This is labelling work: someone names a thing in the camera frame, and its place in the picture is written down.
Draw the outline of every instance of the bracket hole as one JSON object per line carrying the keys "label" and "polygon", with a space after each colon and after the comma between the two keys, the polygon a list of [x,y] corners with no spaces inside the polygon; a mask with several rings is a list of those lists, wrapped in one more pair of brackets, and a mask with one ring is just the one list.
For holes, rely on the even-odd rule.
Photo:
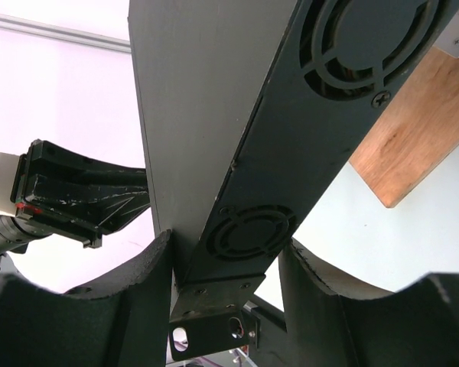
{"label": "bracket hole", "polygon": [[236,317],[231,317],[229,319],[228,324],[229,324],[229,331],[231,332],[231,336],[234,339],[242,339],[243,338],[242,322]]}
{"label": "bracket hole", "polygon": [[187,332],[183,327],[178,327],[172,332],[174,337],[174,347],[178,352],[185,352],[189,347],[189,341],[187,339]]}

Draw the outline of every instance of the black metal panel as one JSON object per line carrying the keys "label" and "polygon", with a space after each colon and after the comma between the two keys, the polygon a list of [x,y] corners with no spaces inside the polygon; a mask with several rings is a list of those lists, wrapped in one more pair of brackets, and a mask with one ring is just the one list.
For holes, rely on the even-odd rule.
{"label": "black metal panel", "polygon": [[69,295],[0,274],[0,365],[163,366],[169,238],[160,234],[140,255]]}
{"label": "black metal panel", "polygon": [[459,365],[459,275],[432,274],[389,295],[297,242],[279,270],[292,365]]}
{"label": "black metal panel", "polygon": [[458,6],[132,1],[155,226],[174,230],[179,285],[263,273]]}
{"label": "black metal panel", "polygon": [[[241,337],[234,337],[232,322],[241,326]],[[175,346],[173,332],[183,328],[187,335],[188,346],[179,351]],[[170,323],[171,356],[175,361],[183,361],[199,356],[213,354],[215,350],[223,351],[247,345],[249,337],[241,311],[233,309],[229,313],[206,315],[191,320],[179,320]]]}
{"label": "black metal panel", "polygon": [[241,309],[264,275],[186,284],[172,294],[171,320],[191,319]]}
{"label": "black metal panel", "polygon": [[155,231],[174,230],[182,276],[296,1],[130,1]]}

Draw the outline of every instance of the screw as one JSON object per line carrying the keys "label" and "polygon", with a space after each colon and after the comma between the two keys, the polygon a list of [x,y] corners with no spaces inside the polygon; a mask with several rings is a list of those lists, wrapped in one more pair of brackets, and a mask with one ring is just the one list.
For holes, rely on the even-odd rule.
{"label": "screw", "polygon": [[384,106],[391,99],[391,93],[387,90],[384,92],[377,93],[373,98],[372,105],[375,109]]}
{"label": "screw", "polygon": [[459,37],[452,41],[454,46],[459,47]]}
{"label": "screw", "polygon": [[204,293],[206,293],[206,289],[204,288],[197,289],[196,291],[194,291],[194,296],[200,296],[201,294],[204,294]]}

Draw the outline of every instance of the fan grille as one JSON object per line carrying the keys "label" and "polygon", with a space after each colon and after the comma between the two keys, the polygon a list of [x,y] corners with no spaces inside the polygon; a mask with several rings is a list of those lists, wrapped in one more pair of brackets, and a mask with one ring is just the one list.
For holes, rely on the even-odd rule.
{"label": "fan grille", "polygon": [[275,256],[297,228],[294,213],[283,206],[232,211],[207,240],[207,251],[220,260],[243,261]]}
{"label": "fan grille", "polygon": [[352,3],[313,0],[302,28],[299,60],[304,79],[327,99],[358,99],[383,90],[425,51],[442,13],[439,0],[417,2],[412,23],[397,47],[383,60],[371,60],[370,67],[354,70],[340,62],[338,54],[344,45],[337,42],[340,24]]}

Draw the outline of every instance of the metal frame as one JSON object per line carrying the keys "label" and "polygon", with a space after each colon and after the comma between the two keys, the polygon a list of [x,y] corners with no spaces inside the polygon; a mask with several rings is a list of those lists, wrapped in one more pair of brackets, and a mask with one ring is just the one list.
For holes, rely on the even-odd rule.
{"label": "metal frame", "polygon": [[51,38],[59,41],[83,44],[86,46],[102,48],[104,50],[118,51],[126,54],[131,53],[129,41],[119,38],[102,36],[76,29],[58,27],[52,24],[29,21],[27,19],[0,14],[0,29],[15,31],[34,36]]}

